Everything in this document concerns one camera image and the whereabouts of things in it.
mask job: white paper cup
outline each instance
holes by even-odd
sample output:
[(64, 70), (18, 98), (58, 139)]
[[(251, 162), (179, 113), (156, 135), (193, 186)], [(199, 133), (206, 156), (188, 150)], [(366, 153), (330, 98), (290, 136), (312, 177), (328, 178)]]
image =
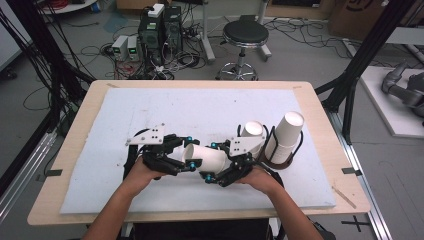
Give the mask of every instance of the white paper cup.
[(224, 151), (203, 147), (190, 143), (184, 149), (183, 162), (186, 159), (202, 159), (202, 165), (197, 168), (200, 172), (219, 173), (224, 169), (227, 155)]
[(244, 125), (243, 131), (241, 132), (242, 137), (257, 137), (262, 136), (263, 126), (260, 122), (250, 121)]
[(280, 124), (275, 128), (278, 144), (285, 147), (295, 145), (304, 121), (302, 114), (298, 112), (286, 113)]
[(294, 145), (290, 147), (286, 147), (279, 144), (277, 149), (275, 150), (274, 156), (272, 156), (272, 152), (274, 151), (275, 145), (276, 145), (275, 139), (271, 137), (271, 139), (268, 142), (268, 145), (265, 148), (265, 156), (267, 159), (270, 159), (272, 163), (275, 163), (275, 164), (284, 163), (290, 156), (294, 148)]
[[(260, 122), (250, 121), (244, 125), (243, 131), (241, 132), (242, 137), (257, 137), (262, 136), (264, 127)], [(262, 145), (258, 145), (257, 147), (250, 150), (252, 153), (252, 157), (257, 158)]]

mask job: person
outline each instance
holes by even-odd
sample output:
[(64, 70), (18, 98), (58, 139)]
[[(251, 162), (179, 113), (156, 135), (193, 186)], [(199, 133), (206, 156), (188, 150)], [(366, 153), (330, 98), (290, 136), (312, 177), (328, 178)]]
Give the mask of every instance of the person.
[[(164, 175), (164, 173), (150, 170), (143, 164), (140, 157), (128, 176), (112, 194), (93, 224), (88, 228), (83, 239), (116, 239), (133, 198), (146, 188), (152, 179)], [(265, 170), (255, 167), (246, 177), (237, 182), (249, 184), (268, 196), (281, 220), (288, 239), (322, 239), (314, 225), (303, 214), (285, 189)]]

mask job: gray equipment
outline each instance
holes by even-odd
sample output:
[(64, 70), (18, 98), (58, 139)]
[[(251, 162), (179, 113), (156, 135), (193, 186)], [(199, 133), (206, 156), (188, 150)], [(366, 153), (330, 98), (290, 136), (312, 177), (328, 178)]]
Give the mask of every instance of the gray equipment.
[(396, 85), (407, 67), (408, 63), (403, 62), (389, 72), (383, 79), (381, 90), (402, 100), (417, 116), (424, 117), (424, 72), (409, 77), (406, 89)]

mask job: robotic hand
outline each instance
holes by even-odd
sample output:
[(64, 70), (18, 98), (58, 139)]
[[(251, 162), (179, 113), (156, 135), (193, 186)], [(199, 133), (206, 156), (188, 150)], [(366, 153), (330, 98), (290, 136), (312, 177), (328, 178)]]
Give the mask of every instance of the robotic hand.
[(397, 85), (407, 67), (408, 64), (403, 62), (389, 72), (383, 79), (381, 90), (402, 100), (417, 116), (424, 117), (424, 73), (412, 75), (407, 88)]
[(134, 138), (128, 140), (127, 145), (130, 146), (127, 162), (124, 165), (124, 178), (128, 175), (140, 154), (143, 157), (143, 163), (148, 168), (173, 176), (180, 172), (193, 172), (201, 165), (201, 159), (189, 159), (184, 163), (167, 156), (174, 151), (174, 148), (183, 145), (183, 143), (184, 146), (189, 143), (198, 144), (198, 140), (192, 137), (178, 137), (175, 134), (163, 136), (163, 133), (164, 125), (153, 129), (141, 130)]
[(273, 171), (263, 162), (259, 162), (254, 159), (252, 154), (247, 151), (247, 149), (253, 148), (260, 144), (261, 141), (262, 139), (260, 137), (237, 137), (232, 141), (226, 140), (224, 143), (212, 143), (212, 148), (220, 149), (227, 154), (231, 164), (227, 169), (218, 174), (211, 172), (200, 172), (200, 175), (205, 179), (206, 183), (217, 183), (221, 187), (227, 187), (237, 180), (247, 176), (247, 174), (252, 171), (253, 166), (259, 166), (267, 171), (282, 187), (284, 187), (283, 181), (278, 172)]

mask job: wrist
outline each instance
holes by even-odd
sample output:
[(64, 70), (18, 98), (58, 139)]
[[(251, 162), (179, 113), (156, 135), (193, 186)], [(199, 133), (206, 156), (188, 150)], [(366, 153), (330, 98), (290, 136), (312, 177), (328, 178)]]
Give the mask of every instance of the wrist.
[(127, 189), (127, 188), (123, 187), (122, 185), (121, 185), (121, 186), (119, 186), (119, 187), (116, 189), (116, 191), (115, 191), (114, 195), (115, 195), (117, 198), (119, 198), (119, 201), (132, 201), (132, 200), (133, 200), (133, 198), (134, 198), (135, 196), (137, 196), (137, 194), (134, 194), (134, 192), (133, 192), (133, 191), (131, 191), (131, 190), (129, 190), (129, 189)]
[(278, 194), (281, 191), (285, 191), (285, 189), (278, 183), (270, 185), (265, 191), (265, 195), (268, 196), (268, 198), (271, 198)]
[(135, 196), (137, 196), (146, 186), (149, 184), (150, 181), (146, 180), (146, 183), (142, 183), (144, 181), (134, 182), (130, 181), (130, 179), (125, 179), (121, 185), (118, 187), (117, 192), (126, 198), (133, 199)]

